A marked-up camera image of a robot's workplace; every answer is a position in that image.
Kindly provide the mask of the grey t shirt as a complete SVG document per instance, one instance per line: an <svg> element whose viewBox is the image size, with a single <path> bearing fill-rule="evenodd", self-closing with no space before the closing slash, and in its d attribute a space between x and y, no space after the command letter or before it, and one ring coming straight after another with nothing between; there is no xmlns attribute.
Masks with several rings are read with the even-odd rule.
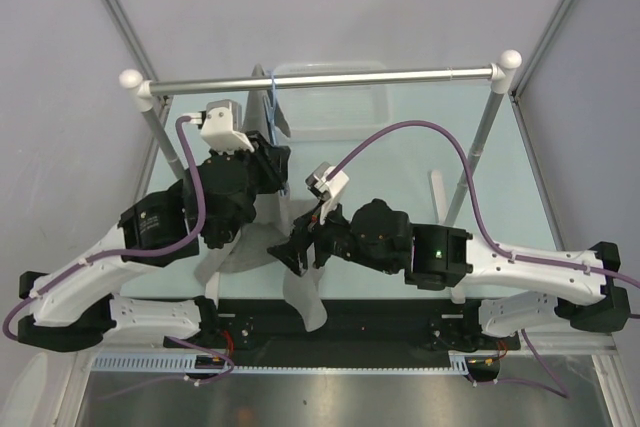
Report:
<svg viewBox="0 0 640 427"><path fill-rule="evenodd" d="M269 138L266 107L270 106L269 87L248 94L242 129L257 130ZM276 126L278 140L290 135L284 114L277 107ZM218 298L219 276L267 269L276 261L267 253L271 246L283 243L288 237L295 217L311 207L310 202L293 201L285 193L260 195L257 198L256 220L241 228L234 240L220 250L205 255L194 271L196 281L205 288L205 294ZM282 295L285 302L301 316L306 331L313 332L325 325L328 314L319 296L322 268L308 269L298 277L289 269L282 274Z"/></svg>

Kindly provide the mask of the light blue plastic hanger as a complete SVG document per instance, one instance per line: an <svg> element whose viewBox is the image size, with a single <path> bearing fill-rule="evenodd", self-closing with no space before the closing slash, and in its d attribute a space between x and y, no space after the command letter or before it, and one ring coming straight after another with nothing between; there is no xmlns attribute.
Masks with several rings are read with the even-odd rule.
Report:
<svg viewBox="0 0 640 427"><path fill-rule="evenodd" d="M277 94L276 94L276 85L275 85L275 76L272 70L268 70L265 72L271 79L271 86L269 87L270 93L270 106L266 107L266 119L269 128L269 138L270 142L273 146L279 146L279 140L277 135L277 126L276 126L276 110L277 110Z"/></svg>

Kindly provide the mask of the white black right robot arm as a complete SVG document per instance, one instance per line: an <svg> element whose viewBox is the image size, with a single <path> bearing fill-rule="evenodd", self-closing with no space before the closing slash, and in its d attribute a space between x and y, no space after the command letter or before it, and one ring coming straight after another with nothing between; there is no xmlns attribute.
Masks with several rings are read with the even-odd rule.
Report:
<svg viewBox="0 0 640 427"><path fill-rule="evenodd" d="M298 277L337 257L383 274L401 274L420 290L518 289L514 296L481 301L477 314L463 320L462 338L473 348L547 322L611 334L632 317L628 293L615 283L620 259L612 243L583 252L518 252L490 246L464 229L415 224L381 199L363 205L351 219L340 207L324 213L316 206L294 220L286 241L267 252Z"/></svg>

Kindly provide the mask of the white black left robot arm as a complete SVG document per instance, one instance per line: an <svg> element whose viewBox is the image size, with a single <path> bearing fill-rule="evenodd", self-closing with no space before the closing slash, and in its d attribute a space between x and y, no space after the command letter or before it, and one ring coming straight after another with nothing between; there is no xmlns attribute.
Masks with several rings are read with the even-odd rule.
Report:
<svg viewBox="0 0 640 427"><path fill-rule="evenodd" d="M185 179L143 197L70 265L23 273L18 307L29 312L15 332L5 322L4 334L61 353L104 341L213 345L223 331L213 300L152 301L118 292L130 280L198 256L202 246L229 255L256 219L257 197L278 193L288 180L290 148L270 144L258 131L247 137L249 150L211 152L190 165Z"/></svg>

